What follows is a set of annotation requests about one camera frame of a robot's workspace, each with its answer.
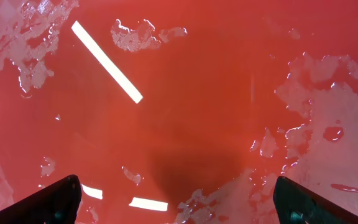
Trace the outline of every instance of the short white strip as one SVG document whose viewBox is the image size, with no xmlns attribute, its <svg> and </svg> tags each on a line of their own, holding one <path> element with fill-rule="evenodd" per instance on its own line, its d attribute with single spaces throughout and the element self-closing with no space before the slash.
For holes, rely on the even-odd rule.
<svg viewBox="0 0 358 224">
<path fill-rule="evenodd" d="M 75 35 L 85 44 L 93 56 L 98 59 L 100 64 L 110 73 L 110 75 L 118 82 L 124 91 L 138 103 L 143 99 L 143 96 L 136 89 L 136 87 L 127 79 L 127 77 L 116 67 L 116 65 L 107 57 L 107 55 L 100 49 L 99 45 L 92 39 L 92 37 L 84 30 L 84 28 L 75 21 L 71 27 Z"/>
<path fill-rule="evenodd" d="M 168 203 L 134 197 L 129 206 L 155 211 L 167 211 Z"/>
<path fill-rule="evenodd" d="M 94 197 L 94 198 L 97 198 L 97 199 L 100 199 L 102 200 L 103 199 L 103 191 L 102 190 L 99 190 L 99 189 L 93 189 L 92 187 L 87 187 L 83 184 L 82 185 L 82 189 L 84 190 L 84 192 L 91 196 L 91 197 Z"/>
</svg>

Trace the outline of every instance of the red surface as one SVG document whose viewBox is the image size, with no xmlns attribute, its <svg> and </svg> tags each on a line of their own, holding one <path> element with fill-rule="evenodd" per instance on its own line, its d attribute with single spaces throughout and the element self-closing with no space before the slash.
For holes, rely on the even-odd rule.
<svg viewBox="0 0 358 224">
<path fill-rule="evenodd" d="M 54 76 L 38 88 L 25 93 L 19 86 L 19 50 L 6 44 L 0 51 L 7 55 L 0 71 L 0 209 L 76 174 L 103 190 L 102 200 L 83 194 L 82 223 L 277 223 L 272 188 L 286 175 L 358 215 L 358 194 L 331 187 L 358 189 L 358 67 L 351 67 L 358 64 L 358 2 L 78 5 L 53 31 L 57 50 L 42 61 Z M 162 29 L 188 33 L 131 52 L 113 41 L 116 19 L 139 32 L 138 21 L 147 19 L 157 39 Z M 75 21 L 142 93 L 139 104 L 73 33 Z M 0 43 L 15 44 L 24 31 L 4 29 L 19 25 L 0 20 Z M 45 30 L 26 46 L 40 45 Z M 35 70 L 37 61 L 23 64 Z M 40 166 L 48 164 L 54 169 L 46 175 Z M 133 197 L 168 202 L 168 211 L 129 207 Z"/>
</svg>

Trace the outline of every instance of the white strip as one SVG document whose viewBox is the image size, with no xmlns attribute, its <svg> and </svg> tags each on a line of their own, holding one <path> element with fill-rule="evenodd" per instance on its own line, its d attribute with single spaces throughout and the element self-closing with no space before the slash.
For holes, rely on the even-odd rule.
<svg viewBox="0 0 358 224">
<path fill-rule="evenodd" d="M 132 202 L 129 204 L 129 206 L 163 212 L 168 210 L 168 203 L 137 197 L 132 199 Z"/>
<path fill-rule="evenodd" d="M 102 190 L 99 190 L 99 189 L 93 189 L 92 187 L 87 187 L 83 184 L 82 185 L 82 189 L 84 190 L 84 192 L 91 196 L 91 197 L 94 197 L 94 198 L 97 198 L 97 199 L 100 199 L 102 200 L 103 199 L 103 191 Z"/>
<path fill-rule="evenodd" d="M 91 51 L 93 56 L 98 59 L 100 64 L 110 73 L 110 75 L 118 82 L 118 84 L 124 89 L 124 91 L 138 103 L 143 99 L 143 96 L 139 93 L 136 87 L 125 77 L 125 75 L 116 67 L 116 65 L 107 57 L 107 55 L 100 49 L 98 44 L 92 39 L 92 37 L 84 30 L 84 28 L 75 21 L 71 27 L 75 35 L 85 44 L 88 50 Z"/>
</svg>

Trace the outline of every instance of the wet surface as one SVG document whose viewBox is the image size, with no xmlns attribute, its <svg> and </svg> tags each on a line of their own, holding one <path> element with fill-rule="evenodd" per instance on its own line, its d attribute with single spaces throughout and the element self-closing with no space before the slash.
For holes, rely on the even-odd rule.
<svg viewBox="0 0 358 224">
<path fill-rule="evenodd" d="M 0 210 L 68 174 L 78 223 L 277 223 L 279 175 L 358 215 L 358 3 L 0 0 Z"/>
</svg>

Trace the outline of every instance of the black object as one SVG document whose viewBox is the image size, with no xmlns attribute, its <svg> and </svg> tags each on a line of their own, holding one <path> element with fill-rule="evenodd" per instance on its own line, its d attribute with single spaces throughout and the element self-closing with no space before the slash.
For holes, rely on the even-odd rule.
<svg viewBox="0 0 358 224">
<path fill-rule="evenodd" d="M 80 181 L 69 175 L 1 210 L 0 224 L 74 224 L 80 202 Z"/>
<path fill-rule="evenodd" d="M 281 224 L 358 223 L 358 216 L 294 181 L 279 177 L 273 201 Z"/>
</svg>

